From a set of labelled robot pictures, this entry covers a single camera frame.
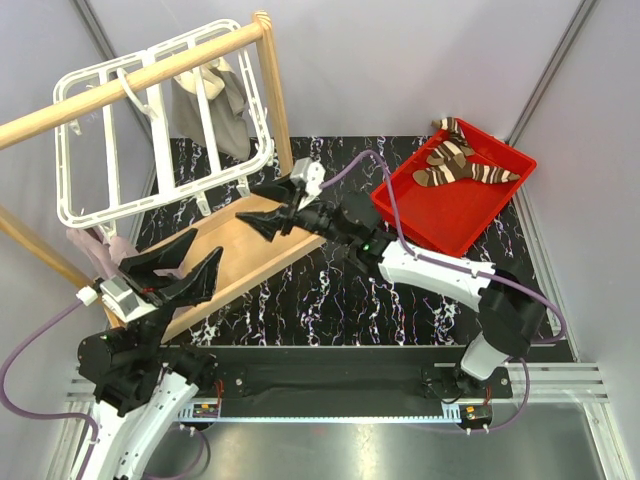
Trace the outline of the lilac sock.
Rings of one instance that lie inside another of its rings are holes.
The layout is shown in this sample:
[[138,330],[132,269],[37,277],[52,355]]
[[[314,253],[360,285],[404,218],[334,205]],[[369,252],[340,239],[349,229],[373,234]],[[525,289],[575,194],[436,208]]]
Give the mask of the lilac sock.
[[96,275],[104,280],[122,274],[119,267],[125,258],[141,255],[127,238],[118,235],[104,242],[103,236],[94,229],[68,228],[66,236],[89,258]]

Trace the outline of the white plastic sock hanger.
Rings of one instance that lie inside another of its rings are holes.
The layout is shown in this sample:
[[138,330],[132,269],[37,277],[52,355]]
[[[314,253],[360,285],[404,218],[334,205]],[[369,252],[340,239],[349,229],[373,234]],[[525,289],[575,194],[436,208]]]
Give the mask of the white plastic sock hanger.
[[[247,178],[272,163],[276,145],[267,125],[264,107],[247,48],[261,41],[270,24],[269,17],[257,13],[254,21],[241,26],[233,20],[217,20],[191,30],[178,37],[114,60],[76,70],[62,77],[54,87],[53,102],[65,105],[72,99],[70,89],[85,81],[94,80],[93,90],[99,92],[105,85],[120,88],[124,99],[130,101],[151,124],[158,191],[137,200],[125,201],[121,197],[119,155],[116,139],[114,102],[83,103],[72,116],[55,128],[56,145],[56,213],[59,220],[70,228],[106,226],[115,229],[116,221],[150,209],[164,206],[184,198],[204,201],[204,193],[214,187],[234,182],[241,194],[248,193]],[[214,127],[206,98],[203,68],[206,61],[220,60],[224,55],[236,53],[239,73],[248,100],[248,113],[257,136],[257,151],[247,160],[232,167],[220,163]],[[196,104],[203,115],[203,133],[210,160],[210,172],[203,178],[183,185],[177,184],[170,147],[169,113],[164,99],[163,83],[170,80],[167,67],[177,74],[190,73],[194,80]],[[80,132],[78,121],[98,111],[102,119],[106,153],[107,205],[91,213],[84,213],[72,200],[70,136]]]

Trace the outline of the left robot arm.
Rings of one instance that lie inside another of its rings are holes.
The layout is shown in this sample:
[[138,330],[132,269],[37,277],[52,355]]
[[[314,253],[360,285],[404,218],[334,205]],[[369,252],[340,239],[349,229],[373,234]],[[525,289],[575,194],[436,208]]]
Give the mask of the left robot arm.
[[78,346],[79,374],[94,386],[97,424],[83,447],[85,459],[74,468],[80,479],[142,478],[180,408],[215,386],[212,355],[163,343],[175,312],[210,301],[216,290],[222,248],[181,270],[197,234],[188,229],[144,252],[119,236],[67,234],[96,268],[95,289],[123,323]]

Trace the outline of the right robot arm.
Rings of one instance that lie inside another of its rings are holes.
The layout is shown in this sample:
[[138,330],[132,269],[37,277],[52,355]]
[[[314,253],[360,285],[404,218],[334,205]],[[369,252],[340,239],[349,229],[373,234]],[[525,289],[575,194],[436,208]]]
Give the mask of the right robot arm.
[[349,193],[336,206],[323,200],[303,203],[302,190],[290,181],[257,188],[278,207],[241,212],[238,219],[267,241],[299,228],[346,248],[361,272],[390,284],[404,284],[453,299],[477,314],[480,327],[450,372],[425,381],[447,403],[485,395],[495,370],[524,358],[546,315],[543,296],[522,285],[516,275],[489,262],[468,261],[413,248],[382,219],[366,193]]

